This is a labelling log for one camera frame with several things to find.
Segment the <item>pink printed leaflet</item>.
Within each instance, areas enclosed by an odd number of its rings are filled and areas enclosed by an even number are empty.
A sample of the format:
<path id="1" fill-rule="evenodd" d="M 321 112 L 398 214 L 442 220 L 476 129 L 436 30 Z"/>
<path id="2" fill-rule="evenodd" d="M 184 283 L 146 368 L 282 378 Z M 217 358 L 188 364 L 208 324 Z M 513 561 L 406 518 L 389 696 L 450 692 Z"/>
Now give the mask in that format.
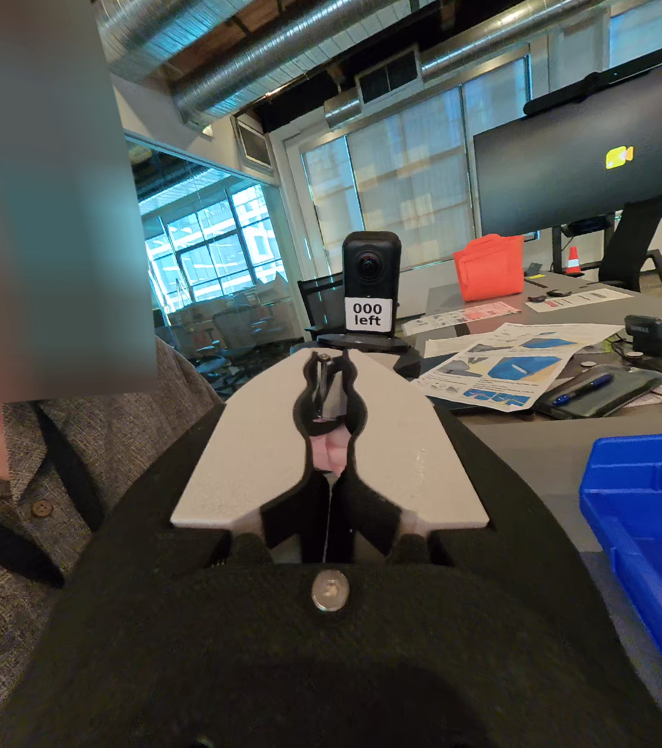
<path id="1" fill-rule="evenodd" d="M 415 332 L 427 332 L 516 313 L 519 313 L 518 308 L 504 302 L 494 302 L 420 317 L 412 320 L 408 325 Z"/>

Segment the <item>red bag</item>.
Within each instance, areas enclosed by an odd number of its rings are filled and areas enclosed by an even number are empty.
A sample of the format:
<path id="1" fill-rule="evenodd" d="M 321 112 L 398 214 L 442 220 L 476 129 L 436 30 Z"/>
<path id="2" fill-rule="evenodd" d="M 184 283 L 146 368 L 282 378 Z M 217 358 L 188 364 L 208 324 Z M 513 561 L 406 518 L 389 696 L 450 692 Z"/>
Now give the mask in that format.
<path id="1" fill-rule="evenodd" d="M 523 247 L 523 235 L 490 234 L 454 252 L 463 301 L 488 301 L 523 293 Z"/>

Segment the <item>metal air duct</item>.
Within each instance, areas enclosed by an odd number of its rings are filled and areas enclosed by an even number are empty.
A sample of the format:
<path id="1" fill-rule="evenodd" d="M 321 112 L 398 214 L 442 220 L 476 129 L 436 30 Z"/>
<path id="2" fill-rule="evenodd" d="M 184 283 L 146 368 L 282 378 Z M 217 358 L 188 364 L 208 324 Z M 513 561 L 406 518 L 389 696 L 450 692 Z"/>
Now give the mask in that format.
<path id="1" fill-rule="evenodd" d="M 294 2 L 171 85 L 182 121 L 200 132 L 401 21 L 428 2 Z"/>
<path id="2" fill-rule="evenodd" d="M 324 103 L 331 131 L 375 115 L 452 76 L 458 70 L 494 58 L 509 47 L 547 32 L 577 14 L 604 5 L 603 1 L 526 1 L 452 36 L 426 51 L 416 51 L 417 73 L 413 81 L 370 102 L 363 99 L 362 83 Z"/>
<path id="3" fill-rule="evenodd" d="M 110 71 L 138 83 L 244 5 L 242 1 L 99 1 L 93 9 Z"/>

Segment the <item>black charger device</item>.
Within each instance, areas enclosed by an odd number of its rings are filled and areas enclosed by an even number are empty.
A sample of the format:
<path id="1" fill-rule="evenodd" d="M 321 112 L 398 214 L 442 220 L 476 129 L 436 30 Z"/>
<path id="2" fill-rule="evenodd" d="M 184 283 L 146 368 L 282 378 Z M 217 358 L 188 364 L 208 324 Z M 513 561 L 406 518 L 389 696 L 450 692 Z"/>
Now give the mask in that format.
<path id="1" fill-rule="evenodd" d="M 631 337 L 632 350 L 654 358 L 662 358 L 662 320 L 643 315 L 625 317 L 625 332 Z"/>

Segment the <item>black office chair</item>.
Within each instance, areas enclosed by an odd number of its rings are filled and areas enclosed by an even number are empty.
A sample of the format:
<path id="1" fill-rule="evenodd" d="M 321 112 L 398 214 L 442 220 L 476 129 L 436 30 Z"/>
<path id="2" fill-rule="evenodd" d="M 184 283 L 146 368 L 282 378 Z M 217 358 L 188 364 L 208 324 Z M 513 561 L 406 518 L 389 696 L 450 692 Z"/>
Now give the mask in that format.
<path id="1" fill-rule="evenodd" d="M 310 325 L 305 331 L 312 341 L 325 333 L 346 330 L 344 274 L 342 272 L 311 280 L 299 280 L 298 291 Z"/>

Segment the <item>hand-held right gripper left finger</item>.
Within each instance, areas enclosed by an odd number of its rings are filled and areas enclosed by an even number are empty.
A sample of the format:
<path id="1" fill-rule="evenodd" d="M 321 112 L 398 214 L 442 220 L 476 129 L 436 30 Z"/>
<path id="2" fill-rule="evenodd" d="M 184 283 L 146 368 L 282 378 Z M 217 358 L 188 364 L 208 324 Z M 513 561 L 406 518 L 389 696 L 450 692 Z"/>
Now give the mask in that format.
<path id="1" fill-rule="evenodd" d="M 175 527 L 262 533 L 264 504 L 305 475 L 294 408 L 307 388 L 303 349 L 255 376 L 224 407 L 171 515 Z"/>

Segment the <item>black monitor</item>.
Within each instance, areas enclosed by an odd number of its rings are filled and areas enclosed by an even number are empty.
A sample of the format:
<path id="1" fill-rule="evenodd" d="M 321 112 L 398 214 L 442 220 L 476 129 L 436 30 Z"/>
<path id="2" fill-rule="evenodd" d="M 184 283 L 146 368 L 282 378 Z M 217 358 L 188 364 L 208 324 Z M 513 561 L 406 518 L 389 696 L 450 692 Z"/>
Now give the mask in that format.
<path id="1" fill-rule="evenodd" d="M 662 64 L 474 138 L 483 234 L 518 236 L 621 212 L 598 280 L 639 291 L 662 219 Z"/>

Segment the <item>dark grey pad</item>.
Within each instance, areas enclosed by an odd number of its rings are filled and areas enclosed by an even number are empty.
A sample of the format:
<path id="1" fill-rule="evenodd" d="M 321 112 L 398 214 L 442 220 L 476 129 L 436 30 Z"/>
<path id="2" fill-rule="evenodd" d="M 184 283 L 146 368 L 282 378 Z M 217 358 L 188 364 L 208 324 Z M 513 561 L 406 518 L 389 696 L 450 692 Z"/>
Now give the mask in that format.
<path id="1" fill-rule="evenodd" d="M 598 376 L 611 373 L 614 380 L 604 388 L 588 393 L 565 406 L 551 407 L 551 401 L 570 389 Z M 662 385 L 662 373 L 620 365 L 596 365 L 576 377 L 545 392 L 532 406 L 532 411 L 555 420 L 602 418 L 616 413 L 629 403 Z"/>

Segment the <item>person's left hand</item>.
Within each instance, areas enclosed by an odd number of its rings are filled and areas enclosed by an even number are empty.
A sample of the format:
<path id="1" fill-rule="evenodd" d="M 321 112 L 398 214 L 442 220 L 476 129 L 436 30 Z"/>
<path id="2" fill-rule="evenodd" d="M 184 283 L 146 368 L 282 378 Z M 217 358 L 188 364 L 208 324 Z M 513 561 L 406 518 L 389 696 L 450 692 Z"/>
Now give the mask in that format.
<path id="1" fill-rule="evenodd" d="M 350 431 L 344 419 L 321 425 L 322 433 L 310 436 L 314 469 L 339 477 L 346 468 Z"/>

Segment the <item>black video bar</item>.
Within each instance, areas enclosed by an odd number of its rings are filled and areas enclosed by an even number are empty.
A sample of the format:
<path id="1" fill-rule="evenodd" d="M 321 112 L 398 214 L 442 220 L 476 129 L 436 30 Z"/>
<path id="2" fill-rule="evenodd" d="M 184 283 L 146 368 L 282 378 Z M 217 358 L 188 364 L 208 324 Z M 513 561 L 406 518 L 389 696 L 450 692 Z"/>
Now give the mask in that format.
<path id="1" fill-rule="evenodd" d="M 578 104 L 603 90 L 643 76 L 661 64 L 662 48 L 608 70 L 592 72 L 580 81 L 530 100 L 523 107 L 524 117 L 535 117 L 561 106 Z"/>

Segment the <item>blue pen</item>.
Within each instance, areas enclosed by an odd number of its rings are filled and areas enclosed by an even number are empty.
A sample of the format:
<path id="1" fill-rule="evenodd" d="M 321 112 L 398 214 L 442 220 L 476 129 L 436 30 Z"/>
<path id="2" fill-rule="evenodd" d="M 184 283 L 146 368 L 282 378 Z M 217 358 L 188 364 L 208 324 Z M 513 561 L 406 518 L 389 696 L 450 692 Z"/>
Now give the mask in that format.
<path id="1" fill-rule="evenodd" d="M 560 396 L 556 397 L 551 401 L 551 407 L 560 407 L 565 406 L 567 403 L 572 402 L 573 400 L 576 400 L 580 397 L 584 397 L 588 393 L 592 393 L 594 391 L 598 391 L 601 388 L 606 387 L 614 380 L 614 375 L 611 373 L 606 373 L 604 375 L 598 376 L 595 379 L 590 379 L 577 387 L 574 387 L 567 391 L 564 394 L 561 394 Z"/>

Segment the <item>blue plastic storage bin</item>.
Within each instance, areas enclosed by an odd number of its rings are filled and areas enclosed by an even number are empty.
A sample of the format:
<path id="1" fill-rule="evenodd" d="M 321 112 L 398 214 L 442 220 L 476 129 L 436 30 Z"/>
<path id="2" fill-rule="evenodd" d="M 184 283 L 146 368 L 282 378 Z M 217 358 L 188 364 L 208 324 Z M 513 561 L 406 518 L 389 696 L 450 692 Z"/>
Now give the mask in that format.
<path id="1" fill-rule="evenodd" d="M 662 434 L 596 440 L 579 508 L 662 654 Z"/>

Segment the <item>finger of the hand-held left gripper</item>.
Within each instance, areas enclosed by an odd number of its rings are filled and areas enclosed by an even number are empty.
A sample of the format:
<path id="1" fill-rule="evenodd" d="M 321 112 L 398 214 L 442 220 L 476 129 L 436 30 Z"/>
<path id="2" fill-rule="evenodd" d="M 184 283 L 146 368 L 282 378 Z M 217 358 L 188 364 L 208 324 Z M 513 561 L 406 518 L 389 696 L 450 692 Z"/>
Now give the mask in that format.
<path id="1" fill-rule="evenodd" d="M 340 420 L 347 411 L 346 374 L 343 367 L 334 365 L 329 384 L 329 417 Z"/>

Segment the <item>white paper sheet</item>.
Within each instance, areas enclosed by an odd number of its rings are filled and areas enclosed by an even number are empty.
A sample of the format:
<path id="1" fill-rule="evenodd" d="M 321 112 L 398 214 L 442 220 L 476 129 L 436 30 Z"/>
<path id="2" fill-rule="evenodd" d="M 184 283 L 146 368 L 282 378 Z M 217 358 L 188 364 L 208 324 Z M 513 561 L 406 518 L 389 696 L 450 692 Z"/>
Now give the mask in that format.
<path id="1" fill-rule="evenodd" d="M 537 313 L 547 313 L 550 311 L 582 307 L 591 304 L 625 300 L 631 297 L 631 295 L 622 293 L 616 289 L 598 287 L 586 289 L 583 292 L 573 293 L 562 297 L 548 296 L 540 302 L 526 302 L 525 306 Z"/>

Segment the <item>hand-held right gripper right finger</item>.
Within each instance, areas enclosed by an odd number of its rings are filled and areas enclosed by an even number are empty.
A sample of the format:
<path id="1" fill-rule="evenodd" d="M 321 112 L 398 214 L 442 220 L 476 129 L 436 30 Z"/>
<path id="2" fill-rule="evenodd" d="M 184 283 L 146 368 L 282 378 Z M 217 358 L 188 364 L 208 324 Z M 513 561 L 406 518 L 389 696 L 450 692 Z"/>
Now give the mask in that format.
<path id="1" fill-rule="evenodd" d="M 489 517 L 433 404 L 415 385 L 352 350 L 350 395 L 364 408 L 347 470 L 400 514 L 394 531 L 482 529 Z"/>

